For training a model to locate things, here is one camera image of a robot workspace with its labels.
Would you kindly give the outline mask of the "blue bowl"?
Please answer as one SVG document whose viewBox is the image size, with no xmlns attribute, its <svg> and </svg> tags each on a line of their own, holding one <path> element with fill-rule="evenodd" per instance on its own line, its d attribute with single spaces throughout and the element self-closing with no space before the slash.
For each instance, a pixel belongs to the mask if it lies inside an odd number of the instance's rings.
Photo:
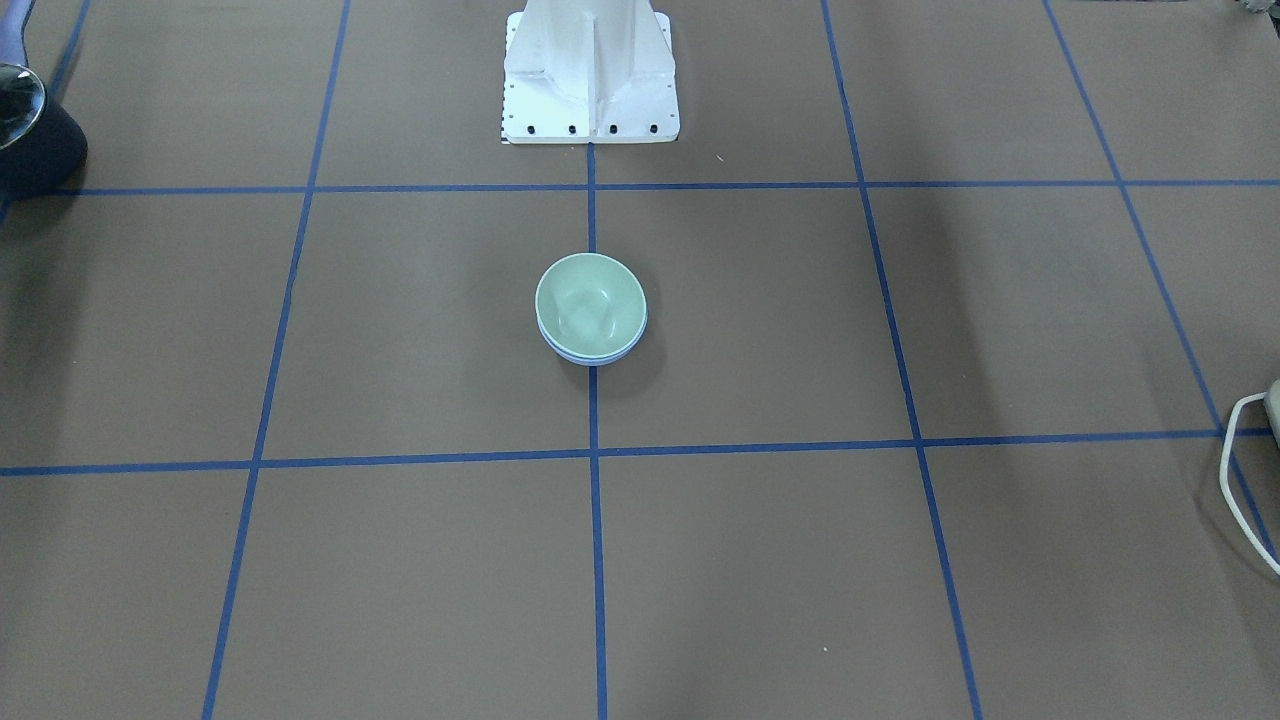
<svg viewBox="0 0 1280 720">
<path fill-rule="evenodd" d="M 549 319 L 538 322 L 543 341 L 561 359 L 580 366 L 604 366 L 632 351 L 645 336 L 648 319 L 620 322 L 613 316 L 595 320 Z"/>
</svg>

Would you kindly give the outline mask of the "green bowl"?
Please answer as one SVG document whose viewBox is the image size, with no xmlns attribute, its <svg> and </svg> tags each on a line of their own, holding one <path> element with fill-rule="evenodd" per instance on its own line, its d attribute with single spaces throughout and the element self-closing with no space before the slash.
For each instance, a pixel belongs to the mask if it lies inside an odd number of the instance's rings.
<svg viewBox="0 0 1280 720">
<path fill-rule="evenodd" d="M 623 263 L 599 252 L 577 252 L 548 266 L 535 288 L 534 307 L 536 323 L 602 316 L 649 320 L 646 295 L 637 277 Z"/>
</svg>

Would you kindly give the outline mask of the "beige appliance box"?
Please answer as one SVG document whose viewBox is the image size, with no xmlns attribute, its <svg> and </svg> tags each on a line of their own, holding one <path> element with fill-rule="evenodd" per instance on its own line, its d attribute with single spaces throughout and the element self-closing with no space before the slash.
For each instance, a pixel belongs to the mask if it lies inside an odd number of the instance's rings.
<svg viewBox="0 0 1280 720">
<path fill-rule="evenodd" d="M 1270 432 L 1276 443 L 1280 439 L 1280 379 L 1274 380 L 1262 397 L 1263 411 L 1266 414 Z"/>
</svg>

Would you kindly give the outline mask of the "white pedestal column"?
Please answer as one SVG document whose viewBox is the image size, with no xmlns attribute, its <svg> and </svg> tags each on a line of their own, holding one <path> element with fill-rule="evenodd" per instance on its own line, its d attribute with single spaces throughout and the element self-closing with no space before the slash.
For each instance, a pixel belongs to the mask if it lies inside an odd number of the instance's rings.
<svg viewBox="0 0 1280 720">
<path fill-rule="evenodd" d="M 672 23 L 649 1 L 529 1 L 506 18 L 500 138 L 512 145 L 678 138 Z"/>
</svg>

